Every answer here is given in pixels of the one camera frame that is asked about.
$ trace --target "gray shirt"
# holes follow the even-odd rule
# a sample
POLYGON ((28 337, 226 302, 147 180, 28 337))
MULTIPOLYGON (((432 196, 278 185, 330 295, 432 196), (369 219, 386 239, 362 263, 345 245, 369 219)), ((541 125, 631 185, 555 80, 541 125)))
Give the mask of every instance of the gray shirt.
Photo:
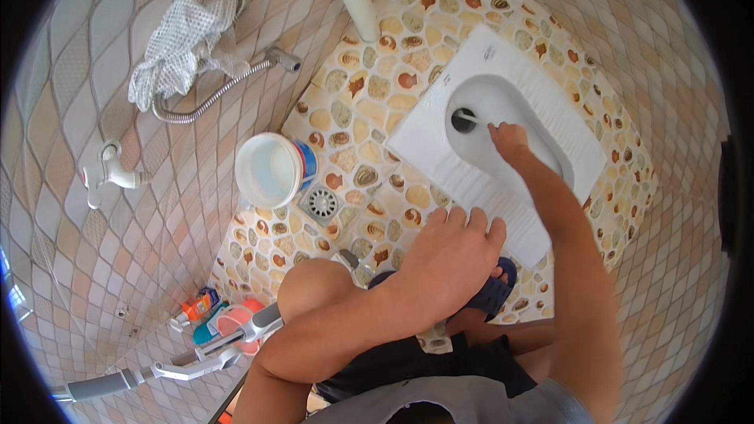
POLYGON ((549 378, 509 399, 503 383, 484 376, 428 376, 381 386, 340 401, 308 418, 306 424, 385 424, 397 411, 413 403, 437 404, 456 424, 593 422, 581 402, 549 378))

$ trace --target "bathroom wall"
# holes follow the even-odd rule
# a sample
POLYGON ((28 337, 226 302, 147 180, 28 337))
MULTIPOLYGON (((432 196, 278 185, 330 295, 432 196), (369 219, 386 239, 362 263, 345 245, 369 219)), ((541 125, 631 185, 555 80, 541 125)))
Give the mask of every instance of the bathroom wall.
MULTIPOLYGON (((191 331, 175 334, 165 321, 207 280, 238 200, 235 148, 280 126, 349 19, 341 0, 250 0, 236 27, 239 53, 259 58, 279 40, 303 59, 302 70, 262 73, 195 124, 171 126, 138 113, 127 88, 172 1, 54 0, 4 103, 0 244, 25 298, 18 315, 33 310, 20 325, 50 385, 144 366, 190 344, 191 331), (81 168, 108 139, 122 144, 127 169, 154 179, 138 190, 108 184, 101 207, 90 210, 81 168)), ((207 74, 171 103, 188 111, 221 84, 207 74)), ((94 422, 150 422, 145 413, 156 422, 201 421, 232 381, 223 372, 169 383, 73 412, 94 422)))
POLYGON ((703 357, 728 261, 717 220, 718 74, 683 0, 536 0, 602 67, 649 147, 660 189, 611 272, 626 381, 616 422, 661 422, 703 357))

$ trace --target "person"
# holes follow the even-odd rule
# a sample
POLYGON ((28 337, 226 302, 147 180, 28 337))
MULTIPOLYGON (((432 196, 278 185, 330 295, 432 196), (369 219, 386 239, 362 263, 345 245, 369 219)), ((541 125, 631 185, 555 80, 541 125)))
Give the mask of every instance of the person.
POLYGON ((515 275, 499 258, 505 223, 496 217, 488 230, 480 208, 468 220, 462 208, 439 208, 401 269, 368 290, 333 261, 290 269, 278 293, 284 325, 250 365, 235 424, 301 422, 313 383, 337 402, 312 423, 614 419, 622 384, 616 304, 589 222, 529 150, 522 127, 490 124, 489 132, 551 237, 554 319, 486 323, 474 298, 515 275), (448 317, 453 352, 423 353, 415 335, 448 317))

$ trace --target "orange bottle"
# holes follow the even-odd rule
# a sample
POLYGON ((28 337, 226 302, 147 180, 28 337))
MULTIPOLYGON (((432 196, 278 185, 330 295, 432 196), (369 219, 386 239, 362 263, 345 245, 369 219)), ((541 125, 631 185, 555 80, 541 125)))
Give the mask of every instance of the orange bottle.
POLYGON ((183 312, 170 320, 170 326, 178 332, 183 332, 185 326, 204 316, 204 313, 212 309, 219 301, 220 296, 217 290, 209 287, 202 288, 196 298, 185 301, 181 305, 183 312))

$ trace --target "cleaning product bottle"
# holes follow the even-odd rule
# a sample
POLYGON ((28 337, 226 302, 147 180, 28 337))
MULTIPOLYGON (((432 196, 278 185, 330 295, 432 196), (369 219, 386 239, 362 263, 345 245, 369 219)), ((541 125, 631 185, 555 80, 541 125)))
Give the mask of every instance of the cleaning product bottle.
POLYGON ((219 301, 220 296, 217 294, 217 290, 211 287, 202 288, 196 298, 185 301, 181 305, 183 312, 170 320, 170 326, 178 332, 183 332, 185 326, 204 316, 204 313, 217 305, 219 301))
POLYGON ((229 304, 223 301, 212 313, 209 319, 194 329, 194 344, 201 345, 210 342, 216 335, 220 334, 217 330, 217 318, 225 312, 229 304))

